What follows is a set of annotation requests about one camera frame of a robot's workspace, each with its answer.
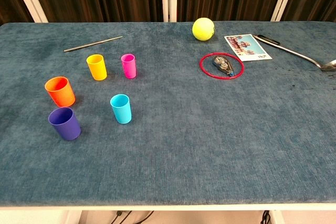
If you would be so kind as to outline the picture postcard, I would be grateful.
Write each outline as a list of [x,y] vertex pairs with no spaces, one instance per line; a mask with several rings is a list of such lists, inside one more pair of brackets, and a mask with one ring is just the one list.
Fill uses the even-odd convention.
[[242,61],[272,60],[252,34],[225,36],[231,49]]

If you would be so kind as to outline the clear correction tape dispenser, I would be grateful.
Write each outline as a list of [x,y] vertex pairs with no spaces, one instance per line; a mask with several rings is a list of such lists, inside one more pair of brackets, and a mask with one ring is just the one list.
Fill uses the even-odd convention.
[[229,77],[234,76],[234,70],[228,59],[221,55],[215,55],[212,58],[212,64],[222,73],[225,73]]

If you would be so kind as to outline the yellow-green tennis ball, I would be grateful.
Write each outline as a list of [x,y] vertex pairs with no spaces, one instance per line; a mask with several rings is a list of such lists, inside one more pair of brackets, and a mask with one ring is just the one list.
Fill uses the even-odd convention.
[[192,33],[197,40],[207,41],[212,38],[215,32],[215,26],[212,20],[209,18],[197,19],[192,27]]

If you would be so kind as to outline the blue velvet table cloth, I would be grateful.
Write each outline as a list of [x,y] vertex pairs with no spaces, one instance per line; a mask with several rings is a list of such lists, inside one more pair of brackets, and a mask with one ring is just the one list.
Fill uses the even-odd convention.
[[[336,23],[7,23],[0,26],[0,206],[336,203],[336,73],[264,45],[272,60],[217,80],[199,60],[226,35],[261,34],[336,59]],[[71,51],[96,41],[103,44]],[[103,55],[107,77],[86,59]],[[121,57],[132,54],[136,77]],[[66,77],[81,134],[49,123],[45,83]],[[130,99],[120,124],[110,105]]]

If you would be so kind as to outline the yellow plastic cup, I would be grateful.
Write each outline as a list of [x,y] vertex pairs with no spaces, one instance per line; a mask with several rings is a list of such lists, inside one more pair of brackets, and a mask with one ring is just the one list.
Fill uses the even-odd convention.
[[107,71],[103,55],[91,55],[86,59],[86,62],[88,64],[92,77],[95,80],[101,81],[107,77]]

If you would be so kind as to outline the thin metal rod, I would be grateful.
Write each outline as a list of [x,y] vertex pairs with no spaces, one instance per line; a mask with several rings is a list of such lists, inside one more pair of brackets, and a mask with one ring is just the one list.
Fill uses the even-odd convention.
[[110,42],[110,41],[113,41],[113,40],[117,40],[117,39],[120,39],[120,38],[123,38],[123,36],[109,38],[109,39],[105,39],[105,40],[101,40],[101,41],[96,41],[96,42],[92,42],[92,43],[89,43],[89,44],[85,44],[85,45],[81,45],[81,46],[77,46],[77,47],[73,47],[73,48],[69,48],[69,49],[64,49],[63,52],[71,52],[71,51],[75,51],[75,50],[79,50],[79,49],[103,44],[105,42]]

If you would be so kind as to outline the orange plastic cup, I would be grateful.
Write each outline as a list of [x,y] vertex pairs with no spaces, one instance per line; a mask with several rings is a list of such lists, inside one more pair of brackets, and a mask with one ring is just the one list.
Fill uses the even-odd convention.
[[49,79],[45,83],[45,90],[58,107],[69,107],[75,103],[73,89],[66,77],[58,76]]

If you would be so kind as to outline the purple plastic cup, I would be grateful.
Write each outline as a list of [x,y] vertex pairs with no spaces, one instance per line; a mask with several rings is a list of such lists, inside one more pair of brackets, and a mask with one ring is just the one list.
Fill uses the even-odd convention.
[[48,121],[66,141],[75,140],[81,134],[79,122],[73,109],[69,107],[53,110],[48,117]]

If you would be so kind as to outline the cyan plastic cup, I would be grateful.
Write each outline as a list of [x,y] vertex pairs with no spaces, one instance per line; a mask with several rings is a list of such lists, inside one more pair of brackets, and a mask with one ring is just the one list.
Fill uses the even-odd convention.
[[127,124],[132,120],[130,99],[126,94],[116,94],[110,100],[110,105],[118,123]]

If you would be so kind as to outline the pink plastic cup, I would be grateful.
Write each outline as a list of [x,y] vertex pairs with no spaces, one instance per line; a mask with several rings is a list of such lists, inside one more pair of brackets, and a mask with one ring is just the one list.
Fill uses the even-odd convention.
[[133,79],[137,75],[136,60],[132,54],[125,54],[121,57],[122,68],[126,78]]

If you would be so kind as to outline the white table leg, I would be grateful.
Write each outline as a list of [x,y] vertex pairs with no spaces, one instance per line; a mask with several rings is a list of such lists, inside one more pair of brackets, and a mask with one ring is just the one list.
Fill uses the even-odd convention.
[[64,224],[79,224],[81,214],[81,210],[69,210]]
[[269,215],[271,224],[285,224],[284,217],[280,210],[271,210]]

